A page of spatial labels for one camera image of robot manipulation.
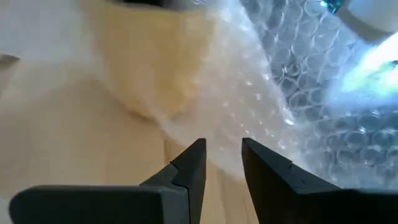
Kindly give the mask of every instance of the beige fabric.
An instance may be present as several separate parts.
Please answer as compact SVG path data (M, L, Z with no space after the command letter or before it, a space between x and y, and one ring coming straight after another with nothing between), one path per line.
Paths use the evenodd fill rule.
M172 116L195 98L213 23L204 11L177 12L84 1L108 74L102 81L130 111L151 117L148 103Z

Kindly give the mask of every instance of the bubble wrap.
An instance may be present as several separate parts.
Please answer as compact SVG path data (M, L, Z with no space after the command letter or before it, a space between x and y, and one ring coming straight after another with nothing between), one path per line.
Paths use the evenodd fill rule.
M396 189L394 107L349 106L336 116L326 97L373 46L315 0L243 4L270 60L272 77L300 123L295 128L304 141L296 150L310 170L342 187Z
M340 187L398 188L398 112L336 115L325 101L374 46L316 0L226 1L211 16L198 101L171 120L152 105L173 138L206 137L209 158L238 177L240 141L251 137Z

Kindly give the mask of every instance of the black plastic part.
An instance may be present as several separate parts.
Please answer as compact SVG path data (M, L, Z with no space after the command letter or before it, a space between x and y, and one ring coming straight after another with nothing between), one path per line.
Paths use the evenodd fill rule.
M205 182L200 139L140 186L33 187L17 194L9 211L14 224L196 224Z
M398 223L397 192L340 189L248 138L242 157L260 224Z
M199 224L206 182L206 139L198 139L171 163L178 169L172 183L188 190L190 224Z
M172 11L199 9L206 6L207 0L108 0L131 6L157 6Z

